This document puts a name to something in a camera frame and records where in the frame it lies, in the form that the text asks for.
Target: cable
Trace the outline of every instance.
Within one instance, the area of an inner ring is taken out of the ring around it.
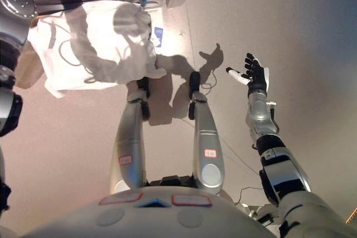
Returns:
[[[214,79],[215,79],[215,82],[213,83],[213,85],[211,85],[211,83],[203,83],[202,85],[201,85],[201,87],[203,88],[203,89],[208,89],[209,91],[205,94],[205,96],[207,96],[208,94],[210,94],[211,93],[211,90],[212,90],[212,88],[214,88],[216,85],[217,85],[217,77],[216,77],[216,75],[214,74],[214,71],[215,71],[216,69],[214,69],[213,71],[212,71],[212,75],[213,75],[213,77],[214,77]]]
[[[243,193],[243,191],[246,190],[246,189],[262,190],[263,188],[255,188],[255,187],[251,187],[251,186],[246,187],[246,188],[242,188],[242,189],[240,190],[238,202],[234,203],[235,206],[240,203],[240,200],[242,199],[242,193]]]

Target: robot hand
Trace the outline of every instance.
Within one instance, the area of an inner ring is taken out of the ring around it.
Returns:
[[[227,73],[238,82],[248,85],[248,96],[256,90],[264,91],[267,94],[269,88],[269,68],[262,67],[259,60],[251,53],[247,53],[245,62],[247,63],[244,66],[247,70],[245,74],[231,67],[226,69]]]
[[[264,135],[278,135],[279,127],[274,121],[275,102],[266,101],[269,87],[269,68],[262,67],[251,53],[245,58],[246,73],[227,68],[227,73],[238,82],[248,85],[249,108],[246,123],[250,136],[256,144]]]

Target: white fabric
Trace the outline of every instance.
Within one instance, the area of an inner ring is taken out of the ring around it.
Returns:
[[[40,18],[28,40],[41,59],[46,88],[60,98],[60,90],[161,78],[166,71],[155,68],[150,20],[139,4],[122,1],[87,2]]]

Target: robot leg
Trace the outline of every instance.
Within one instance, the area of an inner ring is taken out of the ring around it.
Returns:
[[[224,163],[219,136],[207,98],[200,93],[200,75],[190,77],[189,118],[195,120],[194,179],[199,189],[217,194],[224,182]]]
[[[146,91],[129,95],[115,138],[110,193],[143,187],[146,180],[142,122],[148,119]]]

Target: red label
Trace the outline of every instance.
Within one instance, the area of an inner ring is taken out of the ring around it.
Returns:
[[[119,165],[120,166],[125,166],[126,164],[131,164],[133,162],[133,157],[131,154],[127,156],[121,156],[119,157]]]
[[[143,194],[141,192],[135,193],[117,193],[115,195],[106,196],[99,202],[100,206],[112,205],[114,203],[130,203],[138,201]]]
[[[216,152],[216,150],[213,150],[213,149],[205,149],[205,157],[216,158],[216,157],[217,157],[217,152]]]
[[[175,206],[212,206],[211,200],[203,195],[172,195]]]

